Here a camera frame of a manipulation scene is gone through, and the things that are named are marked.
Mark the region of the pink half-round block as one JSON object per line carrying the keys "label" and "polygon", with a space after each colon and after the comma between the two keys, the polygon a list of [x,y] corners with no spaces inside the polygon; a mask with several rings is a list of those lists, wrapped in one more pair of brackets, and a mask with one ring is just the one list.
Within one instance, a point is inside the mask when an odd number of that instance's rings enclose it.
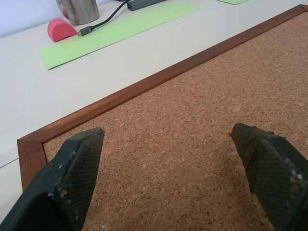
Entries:
{"label": "pink half-round block", "polygon": [[49,22],[47,32],[53,42],[77,35],[77,31],[65,20],[54,19]]}

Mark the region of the stainless steel cup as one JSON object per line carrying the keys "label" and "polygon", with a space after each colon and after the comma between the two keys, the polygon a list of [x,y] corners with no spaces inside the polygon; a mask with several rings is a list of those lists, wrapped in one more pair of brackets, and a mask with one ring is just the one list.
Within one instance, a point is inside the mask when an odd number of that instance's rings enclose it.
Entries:
{"label": "stainless steel cup", "polygon": [[100,17],[96,0],[56,0],[69,23],[78,26],[88,24]]}

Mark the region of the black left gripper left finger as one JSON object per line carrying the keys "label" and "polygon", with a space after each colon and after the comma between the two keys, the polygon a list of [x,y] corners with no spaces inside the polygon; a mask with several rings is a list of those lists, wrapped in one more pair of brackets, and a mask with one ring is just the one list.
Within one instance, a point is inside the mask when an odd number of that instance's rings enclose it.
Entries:
{"label": "black left gripper left finger", "polygon": [[103,140],[102,127],[66,139],[23,191],[0,231],[81,231],[96,185]]}

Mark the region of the light green paper sheet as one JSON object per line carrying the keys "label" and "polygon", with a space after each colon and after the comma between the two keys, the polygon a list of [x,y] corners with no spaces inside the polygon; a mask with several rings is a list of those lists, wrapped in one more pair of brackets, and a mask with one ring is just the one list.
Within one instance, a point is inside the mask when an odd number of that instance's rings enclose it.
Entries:
{"label": "light green paper sheet", "polygon": [[223,3],[227,3],[227,4],[231,4],[231,5],[238,5],[241,4],[243,2],[246,2],[248,0],[217,0]]}
{"label": "light green paper sheet", "polygon": [[108,23],[88,35],[73,36],[43,47],[39,53],[50,70],[196,10],[196,7],[188,4],[167,1],[125,19]]}

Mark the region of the grey USB hub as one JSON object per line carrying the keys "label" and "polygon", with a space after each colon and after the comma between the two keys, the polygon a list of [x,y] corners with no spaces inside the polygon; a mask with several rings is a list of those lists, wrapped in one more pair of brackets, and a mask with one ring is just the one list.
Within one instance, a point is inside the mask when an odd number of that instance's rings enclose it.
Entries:
{"label": "grey USB hub", "polygon": [[130,11],[136,11],[164,1],[166,0],[132,0],[127,3],[127,8]]}

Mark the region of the wood-framed cork board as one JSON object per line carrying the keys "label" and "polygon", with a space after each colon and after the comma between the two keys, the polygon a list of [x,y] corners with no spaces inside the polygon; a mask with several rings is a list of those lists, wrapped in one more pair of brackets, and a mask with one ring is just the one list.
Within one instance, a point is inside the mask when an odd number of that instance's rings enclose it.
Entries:
{"label": "wood-framed cork board", "polygon": [[84,231],[274,231],[231,139],[241,122],[286,137],[308,158],[308,3],[219,45],[222,53],[76,128],[21,138],[25,189],[66,138],[104,126]]}

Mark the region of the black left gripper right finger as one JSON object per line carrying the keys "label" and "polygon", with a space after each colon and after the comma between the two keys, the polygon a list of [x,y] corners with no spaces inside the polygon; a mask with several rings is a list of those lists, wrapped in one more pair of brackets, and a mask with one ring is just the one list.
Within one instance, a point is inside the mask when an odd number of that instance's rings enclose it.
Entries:
{"label": "black left gripper right finger", "polygon": [[275,231],[308,231],[308,160],[285,137],[257,127],[237,123],[231,138]]}

